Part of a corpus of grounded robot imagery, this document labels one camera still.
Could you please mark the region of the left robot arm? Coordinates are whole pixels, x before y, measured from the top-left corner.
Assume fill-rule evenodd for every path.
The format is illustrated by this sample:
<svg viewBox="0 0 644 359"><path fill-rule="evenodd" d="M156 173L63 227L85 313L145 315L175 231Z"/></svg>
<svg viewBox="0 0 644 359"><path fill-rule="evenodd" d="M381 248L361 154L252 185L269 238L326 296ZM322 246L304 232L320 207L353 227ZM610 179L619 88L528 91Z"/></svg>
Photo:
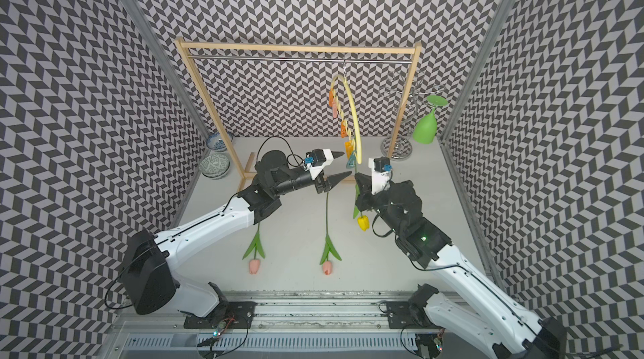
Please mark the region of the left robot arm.
<svg viewBox="0 0 644 359"><path fill-rule="evenodd" d="M224 310L226 300L216 284L199 284L181 271L182 265L224 237L258 225L281 206L281 196L313 186L319 194L331 191L350 174L325 176L324 170L342 152L313 149L302 165L292 167L282 151L269 151L255 165L250 186L228 203L184 226L153 234L135 233L118 271L132 307L139 315L163 308L198 318Z"/></svg>

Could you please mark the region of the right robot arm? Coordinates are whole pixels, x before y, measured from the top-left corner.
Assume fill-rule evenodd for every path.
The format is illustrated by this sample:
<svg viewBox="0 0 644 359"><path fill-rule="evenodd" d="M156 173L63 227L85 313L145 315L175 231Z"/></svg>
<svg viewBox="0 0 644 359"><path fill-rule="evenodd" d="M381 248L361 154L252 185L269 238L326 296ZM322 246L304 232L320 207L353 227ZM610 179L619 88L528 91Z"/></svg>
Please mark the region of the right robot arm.
<svg viewBox="0 0 644 359"><path fill-rule="evenodd" d="M409 301L418 320L454 332L489 358L563 358L567 330L554 318L542 319L489 280L427 219L412 181L388 175L356 176L361 211L374 211L393 231L411 263L436 275L469 305L463 309L431 285L421 285Z"/></svg>

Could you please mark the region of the yellow clip hanger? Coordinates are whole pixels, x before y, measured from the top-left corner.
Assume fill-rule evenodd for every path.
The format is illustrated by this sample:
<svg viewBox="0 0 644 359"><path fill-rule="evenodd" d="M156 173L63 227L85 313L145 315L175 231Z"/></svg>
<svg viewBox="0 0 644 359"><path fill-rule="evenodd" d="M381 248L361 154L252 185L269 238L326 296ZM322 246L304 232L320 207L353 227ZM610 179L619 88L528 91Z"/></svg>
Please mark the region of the yellow clip hanger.
<svg viewBox="0 0 644 359"><path fill-rule="evenodd" d="M340 71L335 74L330 80L330 89L335 91L335 102L338 105L338 118L339 124L345 120L348 124L348 136L346 141L353 139L355 141L355 153L357 155L357 171L358 166L362 164L362 134L360 128L360 121L357 113L356 101L347 77L348 70L346 63L340 65Z"/></svg>

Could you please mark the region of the pink tulip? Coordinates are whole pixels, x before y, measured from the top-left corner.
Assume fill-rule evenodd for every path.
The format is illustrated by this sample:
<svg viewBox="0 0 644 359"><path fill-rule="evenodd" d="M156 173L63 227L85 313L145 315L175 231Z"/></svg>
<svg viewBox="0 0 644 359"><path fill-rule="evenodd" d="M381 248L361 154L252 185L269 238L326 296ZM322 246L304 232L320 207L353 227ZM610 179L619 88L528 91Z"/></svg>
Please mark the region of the pink tulip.
<svg viewBox="0 0 644 359"><path fill-rule="evenodd" d="M325 193L325 245L320 257L320 266L324 275L331 275L333 272L331 258L334 258L336 261L342 261L342 257L330 237L330 193L327 192Z"/></svg>
<svg viewBox="0 0 644 359"><path fill-rule="evenodd" d="M258 274L264 258L266 258L266 255L261 239L261 224L258 223L253 239L243 255L243 260L248 259L248 272L250 275Z"/></svg>

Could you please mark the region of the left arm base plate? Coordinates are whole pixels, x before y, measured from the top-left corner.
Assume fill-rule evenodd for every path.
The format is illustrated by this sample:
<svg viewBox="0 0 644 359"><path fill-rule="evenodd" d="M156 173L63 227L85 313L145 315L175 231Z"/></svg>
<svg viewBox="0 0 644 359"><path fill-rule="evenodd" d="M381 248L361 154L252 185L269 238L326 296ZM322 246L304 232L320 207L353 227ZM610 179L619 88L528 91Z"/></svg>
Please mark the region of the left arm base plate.
<svg viewBox="0 0 644 359"><path fill-rule="evenodd" d="M228 329L248 329L253 324L257 303L254 301L233 301L218 305L204 318L188 315L184 320L184 329L215 330L218 327Z"/></svg>

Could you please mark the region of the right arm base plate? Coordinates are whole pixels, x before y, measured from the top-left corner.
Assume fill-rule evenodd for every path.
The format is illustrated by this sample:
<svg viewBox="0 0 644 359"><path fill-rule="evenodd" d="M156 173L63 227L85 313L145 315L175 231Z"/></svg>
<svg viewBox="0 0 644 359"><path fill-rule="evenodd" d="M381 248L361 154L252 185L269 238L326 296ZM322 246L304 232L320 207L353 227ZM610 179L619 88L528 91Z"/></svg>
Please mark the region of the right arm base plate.
<svg viewBox="0 0 644 359"><path fill-rule="evenodd" d="M417 308L411 308L407 301L385 301L379 307L390 329L439 330L439 326L434 325L427 315Z"/></svg>

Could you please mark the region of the yellow tulip flower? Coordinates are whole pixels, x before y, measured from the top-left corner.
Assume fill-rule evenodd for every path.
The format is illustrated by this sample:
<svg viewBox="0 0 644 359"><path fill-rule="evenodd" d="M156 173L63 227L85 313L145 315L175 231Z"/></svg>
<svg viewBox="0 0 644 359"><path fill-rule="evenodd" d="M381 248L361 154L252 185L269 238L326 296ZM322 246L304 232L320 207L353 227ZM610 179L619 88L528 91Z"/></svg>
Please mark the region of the yellow tulip flower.
<svg viewBox="0 0 644 359"><path fill-rule="evenodd" d="M362 213L362 211L357 206L357 200L360 196L359 186L355 186L355 204L353 211L353 218L357 220L357 224L362 231L367 231L370 228L369 218Z"/></svg>

